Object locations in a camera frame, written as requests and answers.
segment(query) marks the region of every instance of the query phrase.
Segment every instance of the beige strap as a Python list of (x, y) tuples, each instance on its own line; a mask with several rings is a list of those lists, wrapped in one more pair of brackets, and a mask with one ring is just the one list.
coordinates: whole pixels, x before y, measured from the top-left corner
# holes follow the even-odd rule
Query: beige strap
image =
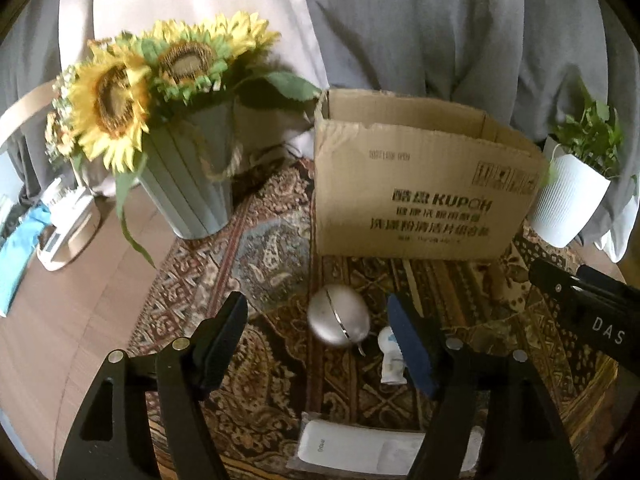
[(55, 80), (34, 88), (2, 114), (0, 117), (0, 146), (4, 145), (20, 126), (40, 110), (50, 105), (51, 101), (57, 97), (57, 93), (53, 89), (53, 83), (55, 83)]

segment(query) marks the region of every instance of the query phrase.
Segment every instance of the green plant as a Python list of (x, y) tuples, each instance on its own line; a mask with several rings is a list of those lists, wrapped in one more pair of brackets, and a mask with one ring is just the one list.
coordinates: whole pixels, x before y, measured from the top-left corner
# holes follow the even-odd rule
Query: green plant
[(622, 143), (622, 129), (617, 110), (594, 100), (580, 80), (584, 111), (580, 121), (567, 115), (554, 133), (564, 150), (608, 179), (620, 175), (618, 147)]

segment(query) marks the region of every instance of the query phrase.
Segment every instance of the potted plant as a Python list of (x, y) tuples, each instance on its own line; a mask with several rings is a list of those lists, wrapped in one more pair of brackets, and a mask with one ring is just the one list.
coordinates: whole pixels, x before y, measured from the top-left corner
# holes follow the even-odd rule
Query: potted plant
[(149, 262), (124, 212), (136, 180), (179, 237), (214, 234), (230, 216), (228, 180), (241, 159), (234, 102), (300, 109), (319, 95), (271, 64), (279, 37), (247, 12), (196, 25), (157, 22), (140, 36), (91, 41), (90, 58), (58, 77), (49, 156), (71, 160), (76, 174), (84, 160), (102, 159), (114, 175), (122, 231)]
[(567, 115), (547, 137), (543, 152), (550, 160), (548, 179), (528, 215), (538, 235), (558, 248), (575, 238), (620, 174), (623, 134), (618, 112), (594, 100), (582, 81), (580, 87), (582, 117)]

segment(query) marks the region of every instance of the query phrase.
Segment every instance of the wooden surface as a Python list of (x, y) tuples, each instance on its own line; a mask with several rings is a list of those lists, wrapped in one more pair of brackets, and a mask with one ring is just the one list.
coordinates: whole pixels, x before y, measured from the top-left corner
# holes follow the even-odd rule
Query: wooden surface
[[(127, 223), (159, 264), (174, 233), (139, 187)], [(105, 355), (124, 348), (156, 270), (127, 243), (111, 212), (76, 261), (47, 272), (32, 260), (0, 319), (0, 407), (47, 478)]]

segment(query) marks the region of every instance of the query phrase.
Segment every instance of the artificial flower bouquet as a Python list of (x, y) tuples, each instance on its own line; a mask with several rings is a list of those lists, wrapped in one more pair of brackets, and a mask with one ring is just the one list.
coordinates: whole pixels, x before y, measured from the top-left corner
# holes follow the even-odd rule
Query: artificial flower bouquet
[(314, 85), (274, 67), (269, 54), (279, 37), (268, 30), (267, 20), (247, 12), (193, 26), (156, 22), (139, 36), (123, 32), (90, 41), (91, 56), (58, 76), (58, 97), (47, 118), (47, 153), (52, 162), (70, 160), (77, 174), (82, 161), (102, 158), (115, 177), (122, 231), (148, 261), (127, 229), (124, 200), (155, 153), (156, 132), (191, 143), (213, 182), (228, 178), (228, 171), (212, 170), (206, 132), (192, 124), (180, 127), (190, 114), (221, 104), (232, 109), (236, 99), (250, 107), (286, 108), (318, 97)]

